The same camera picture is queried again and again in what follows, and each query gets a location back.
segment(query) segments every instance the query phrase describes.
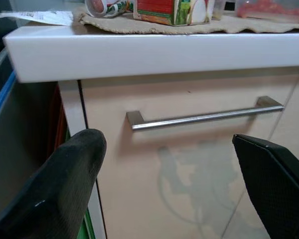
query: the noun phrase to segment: black object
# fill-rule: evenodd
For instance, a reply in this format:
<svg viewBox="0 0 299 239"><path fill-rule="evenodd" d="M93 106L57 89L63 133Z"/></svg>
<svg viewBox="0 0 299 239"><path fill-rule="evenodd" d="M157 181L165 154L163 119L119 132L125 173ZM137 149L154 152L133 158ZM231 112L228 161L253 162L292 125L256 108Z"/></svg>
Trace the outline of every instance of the black object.
<svg viewBox="0 0 299 239"><path fill-rule="evenodd" d="M235 3L234 2L226 2L225 3L225 10L226 11L234 11L235 10Z"/></svg>
<svg viewBox="0 0 299 239"><path fill-rule="evenodd" d="M235 135L246 188L272 239L299 239L299 160L266 140Z"/></svg>
<svg viewBox="0 0 299 239"><path fill-rule="evenodd" d="M105 152L95 129L58 147L0 215L0 239L75 239Z"/></svg>

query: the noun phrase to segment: blue trim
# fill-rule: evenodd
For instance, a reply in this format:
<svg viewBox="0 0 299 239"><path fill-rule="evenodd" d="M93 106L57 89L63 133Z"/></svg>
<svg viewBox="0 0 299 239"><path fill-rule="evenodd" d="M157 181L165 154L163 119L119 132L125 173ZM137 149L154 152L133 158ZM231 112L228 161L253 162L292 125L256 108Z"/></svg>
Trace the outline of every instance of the blue trim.
<svg viewBox="0 0 299 239"><path fill-rule="evenodd" d="M0 91L0 110L14 82L15 82L15 73L14 71L12 71L11 75L9 76L8 80L6 81L5 85L2 87Z"/></svg>

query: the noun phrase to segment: kitchen cabinet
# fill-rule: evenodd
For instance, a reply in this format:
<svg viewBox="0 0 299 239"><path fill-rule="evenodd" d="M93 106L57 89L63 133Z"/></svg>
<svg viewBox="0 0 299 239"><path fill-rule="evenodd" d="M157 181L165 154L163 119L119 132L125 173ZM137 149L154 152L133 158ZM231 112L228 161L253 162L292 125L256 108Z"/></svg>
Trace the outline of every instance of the kitchen cabinet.
<svg viewBox="0 0 299 239"><path fill-rule="evenodd" d="M20 82L59 82L71 135L87 127L105 134L88 205L96 238L269 238L231 139L268 139L299 158L299 32L119 35L25 26L4 41ZM261 96L285 110L135 132L127 119L134 111L160 120L252 108Z"/></svg>
<svg viewBox="0 0 299 239"><path fill-rule="evenodd" d="M147 120L222 112L253 107L260 96L286 104L298 79L299 67L286 67L83 80L88 127L108 142L98 176L107 237L226 236L239 202L252 208L231 138L270 139L282 115L133 132L127 112L140 111ZM245 227L252 227L245 216ZM266 236L258 225L249 238Z"/></svg>

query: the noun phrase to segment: juice carton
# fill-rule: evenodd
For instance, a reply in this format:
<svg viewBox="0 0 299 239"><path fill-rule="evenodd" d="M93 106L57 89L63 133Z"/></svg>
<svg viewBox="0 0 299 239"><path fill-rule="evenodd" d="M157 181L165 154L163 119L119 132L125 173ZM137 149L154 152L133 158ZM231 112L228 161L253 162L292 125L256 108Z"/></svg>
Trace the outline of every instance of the juice carton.
<svg viewBox="0 0 299 239"><path fill-rule="evenodd" d="M134 18L166 25L209 23L215 0L135 0Z"/></svg>

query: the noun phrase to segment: cabinet drawer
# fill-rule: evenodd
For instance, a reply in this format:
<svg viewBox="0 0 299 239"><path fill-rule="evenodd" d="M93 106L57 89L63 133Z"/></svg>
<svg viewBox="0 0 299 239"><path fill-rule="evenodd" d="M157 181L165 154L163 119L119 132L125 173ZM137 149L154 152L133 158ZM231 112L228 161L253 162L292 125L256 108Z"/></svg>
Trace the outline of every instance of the cabinet drawer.
<svg viewBox="0 0 299 239"><path fill-rule="evenodd" d="M88 126L108 142L98 176L108 239L221 238L245 190L232 136L269 139L281 115L133 132L127 112L153 120L253 107L259 96L285 104L298 77L292 67L82 81Z"/></svg>

